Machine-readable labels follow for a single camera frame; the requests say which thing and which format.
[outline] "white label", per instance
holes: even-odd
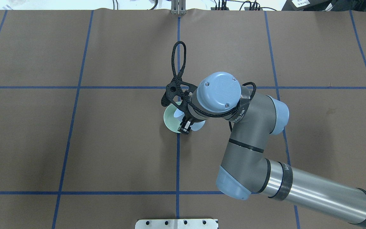
[[[306,6],[306,5],[310,4],[308,0],[292,0],[292,3],[297,8],[302,7],[302,6]]]

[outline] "light blue joint cap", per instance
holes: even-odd
[[[197,88],[197,100],[206,110],[223,113],[237,106],[241,85],[232,74],[217,72],[205,78]]]
[[[271,135],[278,135],[282,133],[285,126],[288,124],[289,121],[289,108],[286,106],[285,103],[275,100],[271,96],[270,99],[273,101],[276,110],[276,123],[275,128],[273,129]]]
[[[235,180],[234,177],[225,171],[221,165],[215,184],[222,193],[238,200],[246,200],[251,194],[248,189],[246,189],[242,184]]]

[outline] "white metal bracket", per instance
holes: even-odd
[[[172,0],[171,14],[185,15],[186,14],[186,0]]]
[[[218,229],[216,219],[138,220],[135,229]]]

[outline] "blue tape grid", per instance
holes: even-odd
[[[4,16],[3,16],[1,24],[0,24],[0,33],[3,28],[3,24],[5,22],[7,12],[8,12],[7,10],[5,10],[5,12],[4,12]],[[62,191],[64,174],[65,174],[65,169],[66,169],[66,164],[67,164],[67,156],[68,156],[68,152],[69,152],[69,148],[70,148],[70,139],[71,139],[71,134],[72,134],[72,130],[73,130],[74,118],[76,115],[77,102],[78,102],[78,96],[80,93],[80,89],[163,89],[163,90],[165,89],[164,86],[161,86],[161,87],[156,87],[156,86],[153,86],[153,87],[147,87],[147,86],[81,86],[81,80],[83,77],[83,70],[84,70],[84,63],[85,63],[85,58],[86,58],[87,48],[88,48],[88,41],[89,41],[90,31],[91,31],[91,27],[92,27],[93,14],[94,14],[94,10],[91,11],[91,15],[90,15],[90,23],[89,23],[89,27],[88,27],[85,49],[84,49],[84,54],[83,54],[83,61],[82,61],[81,69],[80,69],[80,76],[79,76],[77,86],[0,86],[0,89],[77,89],[76,98],[74,100],[73,114],[71,117],[69,135],[67,138],[67,146],[66,146],[65,157],[64,157],[58,191],[0,191],[0,195],[57,195],[55,213],[54,213],[53,222],[52,222],[52,229],[54,229],[56,219],[57,219],[58,209],[59,209],[59,205],[60,205],[61,195],[175,195],[176,196],[176,217],[179,218],[180,217],[180,214],[179,214],[180,195],[220,195],[220,194],[223,194],[220,191],[180,191],[180,135],[179,134],[177,134],[176,191]],[[264,12],[264,14],[265,14],[266,32],[267,32],[267,36],[268,36],[269,51],[270,51],[270,57],[271,57],[271,62],[272,62],[272,70],[273,70],[275,86],[274,87],[261,86],[258,88],[275,89],[278,100],[280,100],[280,94],[279,94],[280,89],[281,90],[282,89],[284,89],[284,90],[286,90],[286,89],[344,89],[344,90],[359,89],[359,90],[366,90],[366,87],[281,87],[281,86],[279,86],[277,77],[276,77],[275,60],[273,57],[272,42],[271,42],[270,32],[269,32],[268,16],[267,16],[266,12]],[[351,22],[353,25],[354,33],[355,33],[355,36],[357,39],[358,48],[360,50],[363,62],[366,67],[365,54],[363,53],[363,50],[361,47],[360,39],[358,36],[354,17],[353,17],[351,10],[350,10],[350,17],[351,17]],[[180,40],[180,17],[178,17],[178,19],[177,19],[177,40]],[[180,47],[179,46],[177,48],[177,62],[178,62],[178,66],[180,69]],[[286,137],[286,130],[283,131],[283,138],[284,138],[285,144],[286,144],[286,156],[288,159],[288,164],[291,165],[290,157],[289,157],[288,141],[287,141],[287,137]],[[294,205],[294,209],[295,209],[296,225],[297,225],[297,228],[300,229],[299,213],[298,213],[297,206]]]

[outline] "metal clamp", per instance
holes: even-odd
[[[186,0],[172,0],[171,14],[185,15],[186,14]]]

